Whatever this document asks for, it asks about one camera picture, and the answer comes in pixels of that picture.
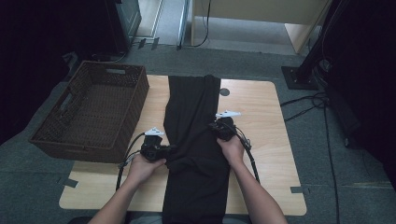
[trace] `black cloth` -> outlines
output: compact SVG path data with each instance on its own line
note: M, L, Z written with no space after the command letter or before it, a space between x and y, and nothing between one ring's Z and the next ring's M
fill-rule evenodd
M230 166L208 124L216 119L221 80L169 77L163 126L177 152L168 158L163 224L222 223Z

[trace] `wrist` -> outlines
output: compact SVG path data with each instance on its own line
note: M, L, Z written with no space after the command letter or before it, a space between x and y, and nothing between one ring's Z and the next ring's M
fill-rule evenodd
M230 162L230 166L231 168L233 168L233 170L239 170L243 167L246 167L245 163L243 160L240 161L231 161Z
M140 181L132 176L128 176L122 185L125 185L128 189L137 189L140 186Z

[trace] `black cable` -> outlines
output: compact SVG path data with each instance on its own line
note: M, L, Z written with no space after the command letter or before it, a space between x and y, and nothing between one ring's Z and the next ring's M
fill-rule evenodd
M312 104L313 104L313 106L311 108L309 108L309 109L306 109L304 111L304 113L306 113L307 111L311 110L312 108L321 108L321 109L323 109L324 121L325 121L325 126L326 126L327 149L328 149L328 153L329 153L330 166L331 166L331 169L332 169L332 182L333 182L334 197L335 197L335 215L336 215L337 224L339 224L340 223L340 206L339 206L339 202L338 202L338 188L337 188L337 180L335 178L334 164L332 162L332 149L331 149L331 146L330 146L329 123L327 121L327 113L326 113L326 108L327 108L326 105L327 105L329 99L326 96L325 92L319 92L319 93L317 93L315 95L312 95L312 96L305 96L305 97L301 97L301 98L298 98L298 99L295 99L295 100L287 101L287 102L281 104L281 106L292 104L292 103L295 103L295 102L299 102L299 101L304 100L304 99L311 99L312 100Z
M93 54L91 56L97 62L101 62L101 63L117 63L117 62L121 61L126 56L127 53L128 53L128 51L124 52L118 59L116 59L114 61L101 61L99 58L97 58L97 56L98 56L97 54Z
M193 45L192 47L194 47L194 48L201 47L201 45L203 45L206 42L207 37L209 36L209 16L210 16L210 4L211 3L212 3L212 0L209 0L209 6L207 7L207 15L206 15L206 26L205 26L206 27L206 36L201 44Z
M301 97L301 98L298 98L298 99L294 99L294 100L287 101L287 102L285 102L285 103L280 104L280 106L285 106L285 105L293 104L293 103L296 103L296 102L299 102L299 101L302 101L302 100L306 100L306 99L311 100L311 103L312 103L313 106L311 106L311 107L309 107L308 109L303 110L303 111L301 111L301 112L299 112L299 113L297 113L297 114L291 116L291 117L288 118L288 119L284 119L285 122L290 121L290 120L295 119L295 118L298 118L298 117L300 117L301 115L305 114L306 112L310 111L310 110L313 109L313 108L322 109L323 106L324 106L324 105L327 103L327 101L328 101L328 97L326 96L326 93L325 93L325 92L318 92L318 93L316 93L316 94L314 94L314 95L312 95L312 96L304 96L304 97Z
M204 1L201 1L201 9L202 11L204 11ZM207 34L207 40L210 43L210 39L209 39L209 27L207 26L207 24L209 24L209 20L207 19L208 14L206 14L206 22L205 22L205 17L202 16L202 25L205 27L206 30L206 34Z
M137 152L139 152L140 150L137 150L136 152L132 153L131 155L129 155L129 153L131 152L132 147L134 146L134 143L137 141L137 139L139 139L139 137L145 135L145 133L140 133L132 142L131 145L129 145L124 159L122 161L122 163L119 165L119 176L117 177L117 185L116 185L116 190L118 190L120 188L120 183L121 183L121 179L122 179L122 172L123 172L123 168L127 165L126 162L128 161L128 159L133 156L134 154L136 154Z
M318 70L318 66L314 66L312 68L312 73L314 74L314 77L316 78L317 82L323 87L326 88L328 86L328 83L324 80L323 74Z
M334 197L335 197L335 216L337 220L337 224L340 223L340 206L338 202L338 188L337 188L337 179L335 178L334 164L332 163L332 150L330 148L330 136L329 136L329 124L327 122L327 114L326 114L326 105L323 108L324 113L324 122L326 125L326 138L327 138L327 149L329 151L329 160L330 166L332 167L332 182L334 184Z
M228 125L224 122L221 122L219 120L217 122L224 125L228 129L230 129L239 138L239 140L242 143L242 146L244 147L245 151L247 152L248 158L250 159L250 164L251 164L251 168L253 169L254 176L255 176L257 182L260 183L259 173L257 172L257 168L256 168L256 162L254 161L253 155L251 155L251 152L250 152L250 150L251 150L250 140L248 140L245 137L245 134L242 133L242 131L239 128L236 127L236 129L239 130L239 132L241 132L241 133L236 132L232 127L230 127L230 125Z

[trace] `finger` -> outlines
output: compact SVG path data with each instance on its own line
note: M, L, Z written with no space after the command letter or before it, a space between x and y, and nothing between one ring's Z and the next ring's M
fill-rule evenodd
M222 145L225 142L224 140L222 140L220 138L218 138L217 141L218 141L219 145Z
M155 168L158 168L166 163L166 159L160 159L154 162Z

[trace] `wicker basket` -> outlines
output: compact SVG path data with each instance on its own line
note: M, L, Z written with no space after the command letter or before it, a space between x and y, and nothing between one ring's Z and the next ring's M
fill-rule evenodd
M83 62L30 142L54 158L122 162L148 91L144 66Z

